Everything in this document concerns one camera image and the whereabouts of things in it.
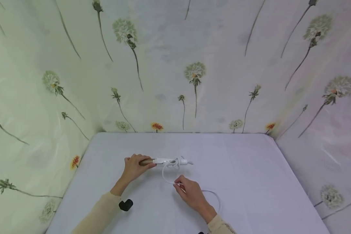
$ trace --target hand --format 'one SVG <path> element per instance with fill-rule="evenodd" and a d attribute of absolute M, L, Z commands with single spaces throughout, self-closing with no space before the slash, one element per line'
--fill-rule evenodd
<path fill-rule="evenodd" d="M 151 159 L 151 157 L 143 156 L 141 154 L 133 154 L 131 158 L 125 158 L 125 169 L 123 170 L 120 179 L 130 183 L 136 178 L 138 178 L 141 174 L 146 172 L 148 169 L 151 169 L 156 166 L 156 164 L 154 163 L 150 163 L 144 167 L 140 166 L 139 162 L 146 159 Z"/>
<path fill-rule="evenodd" d="M 150 158 L 151 157 L 149 156 L 143 156 L 141 154 L 133 154 L 131 158 L 125 158 L 125 168 L 121 178 L 119 178 L 116 185 L 110 190 L 110 193 L 116 196 L 121 196 L 129 183 L 138 178 L 148 169 L 155 167 L 156 164 L 154 163 L 148 164 L 144 167 L 139 165 L 139 162 Z"/>
<path fill-rule="evenodd" d="M 175 180 L 173 186 L 183 201 L 198 212 L 207 224 L 217 215 L 217 212 L 205 199 L 200 185 L 197 182 L 189 180 L 181 175 Z"/>

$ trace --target beige sleeve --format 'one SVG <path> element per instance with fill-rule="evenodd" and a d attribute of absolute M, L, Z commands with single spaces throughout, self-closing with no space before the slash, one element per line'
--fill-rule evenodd
<path fill-rule="evenodd" d="M 75 227 L 72 234 L 99 234 L 110 224 L 114 216 L 120 211 L 118 204 L 121 197 L 110 192 L 102 195 L 92 210 Z"/>
<path fill-rule="evenodd" d="M 234 229 L 230 227 L 222 218 L 216 215 L 208 224 L 209 234 L 236 234 Z"/>

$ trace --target orange flower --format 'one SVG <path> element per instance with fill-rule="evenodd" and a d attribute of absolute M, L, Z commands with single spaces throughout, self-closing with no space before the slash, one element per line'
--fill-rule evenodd
<path fill-rule="evenodd" d="M 79 155 L 75 155 L 75 157 L 70 163 L 70 170 L 74 170 L 75 167 L 78 168 L 79 161 L 80 161 Z"/>
<path fill-rule="evenodd" d="M 275 123 L 269 123 L 266 125 L 265 128 L 266 128 L 266 130 L 272 130 L 274 128 L 274 126 L 275 126 Z"/>
<path fill-rule="evenodd" d="M 156 132 L 164 129 L 163 126 L 161 126 L 161 124 L 155 122 L 151 123 L 151 127 L 153 130 L 156 130 Z"/>

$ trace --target sleeve cuff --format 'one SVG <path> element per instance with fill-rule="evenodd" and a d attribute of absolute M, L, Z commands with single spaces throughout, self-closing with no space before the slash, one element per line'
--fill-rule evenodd
<path fill-rule="evenodd" d="M 209 224 L 208 224 L 209 232 L 213 233 L 213 232 L 216 231 L 222 224 L 223 224 L 223 220 L 222 220 L 221 216 L 219 216 L 219 214 L 217 214 L 217 215 L 212 219 L 212 221 L 210 221 Z"/>

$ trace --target power cord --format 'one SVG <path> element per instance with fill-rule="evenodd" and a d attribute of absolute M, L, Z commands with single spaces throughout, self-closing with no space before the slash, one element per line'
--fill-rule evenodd
<path fill-rule="evenodd" d="M 164 164 L 164 167 L 162 168 L 162 178 L 165 180 L 166 183 L 169 183 L 171 185 L 175 184 L 174 182 L 170 182 L 168 180 L 165 179 L 165 176 L 164 176 L 164 171 L 165 171 L 165 168 L 174 168 L 176 166 L 178 166 L 178 169 L 180 169 L 180 161 L 181 161 L 181 158 L 178 157 L 174 160 L 171 160 L 171 161 L 168 161 Z M 192 161 L 187 161 L 187 164 L 190 164 L 190 165 L 193 165 L 193 162 Z M 218 211 L 217 213 L 219 214 L 221 209 L 222 209 L 222 202 L 219 198 L 219 196 L 217 195 L 217 193 L 211 191 L 211 190 L 206 190 L 206 189 L 202 189 L 201 190 L 202 192 L 211 192 L 212 194 L 214 194 L 218 200 Z"/>

